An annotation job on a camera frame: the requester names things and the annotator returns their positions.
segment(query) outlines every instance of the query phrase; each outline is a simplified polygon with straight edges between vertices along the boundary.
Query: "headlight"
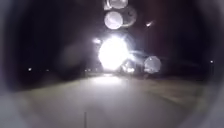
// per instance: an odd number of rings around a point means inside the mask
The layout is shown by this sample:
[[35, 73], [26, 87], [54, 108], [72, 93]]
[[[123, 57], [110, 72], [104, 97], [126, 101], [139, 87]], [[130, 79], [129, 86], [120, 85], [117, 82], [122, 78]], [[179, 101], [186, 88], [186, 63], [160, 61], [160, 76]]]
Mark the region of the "headlight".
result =
[[99, 60], [107, 70], [117, 70], [129, 55], [126, 42], [117, 36], [112, 36], [103, 42], [99, 50]]

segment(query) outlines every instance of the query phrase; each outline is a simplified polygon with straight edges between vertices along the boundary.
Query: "roadside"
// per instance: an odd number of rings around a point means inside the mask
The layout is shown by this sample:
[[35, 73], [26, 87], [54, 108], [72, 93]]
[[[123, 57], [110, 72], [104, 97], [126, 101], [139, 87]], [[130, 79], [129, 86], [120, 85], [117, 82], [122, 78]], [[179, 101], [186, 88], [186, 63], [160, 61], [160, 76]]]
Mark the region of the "roadside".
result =
[[135, 83], [142, 91], [156, 94], [189, 109], [202, 111], [207, 106], [203, 98], [205, 86], [200, 83], [184, 80], [139, 80], [135, 78], [128, 79], [128, 82]]

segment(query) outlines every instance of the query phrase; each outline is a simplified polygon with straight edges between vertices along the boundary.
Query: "asphalt road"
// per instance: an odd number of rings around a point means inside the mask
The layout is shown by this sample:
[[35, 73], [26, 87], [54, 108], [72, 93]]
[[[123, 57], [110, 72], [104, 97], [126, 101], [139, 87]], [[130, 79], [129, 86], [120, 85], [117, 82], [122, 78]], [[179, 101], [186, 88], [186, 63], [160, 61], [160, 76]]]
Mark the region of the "asphalt road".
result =
[[176, 128], [189, 110], [136, 83], [96, 77], [0, 97], [1, 128]]

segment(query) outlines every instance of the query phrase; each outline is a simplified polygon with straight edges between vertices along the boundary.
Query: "dark sky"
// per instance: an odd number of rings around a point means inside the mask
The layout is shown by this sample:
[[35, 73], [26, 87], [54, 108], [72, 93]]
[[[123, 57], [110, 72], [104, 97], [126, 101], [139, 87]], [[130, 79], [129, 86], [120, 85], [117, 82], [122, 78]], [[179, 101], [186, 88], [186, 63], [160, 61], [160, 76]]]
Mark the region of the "dark sky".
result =
[[[129, 5], [138, 18], [121, 31], [132, 36], [137, 49], [172, 61], [196, 65], [209, 61], [205, 57], [209, 36], [194, 1], [130, 0]], [[17, 23], [14, 53], [22, 74], [29, 67], [57, 70], [61, 56], [72, 47], [72, 54], [80, 55], [77, 61], [84, 63], [92, 53], [91, 39], [111, 32], [104, 25], [101, 0], [33, 0], [24, 8]], [[149, 21], [154, 24], [146, 28]]]

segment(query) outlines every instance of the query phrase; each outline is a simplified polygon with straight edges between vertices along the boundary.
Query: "bright light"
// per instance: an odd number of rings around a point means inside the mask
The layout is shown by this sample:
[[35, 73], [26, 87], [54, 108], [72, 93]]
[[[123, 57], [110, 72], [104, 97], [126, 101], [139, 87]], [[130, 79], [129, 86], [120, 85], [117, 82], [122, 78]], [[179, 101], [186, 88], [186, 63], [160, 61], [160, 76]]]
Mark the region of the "bright light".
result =
[[99, 50], [99, 60], [107, 70], [117, 70], [127, 59], [129, 51], [126, 42], [116, 36], [107, 39]]
[[92, 41], [93, 41], [93, 43], [95, 43], [95, 44], [100, 44], [100, 43], [101, 43], [101, 40], [98, 39], [98, 38], [94, 38]]
[[135, 69], [134, 68], [128, 68], [127, 69], [127, 73], [134, 73], [135, 72]]

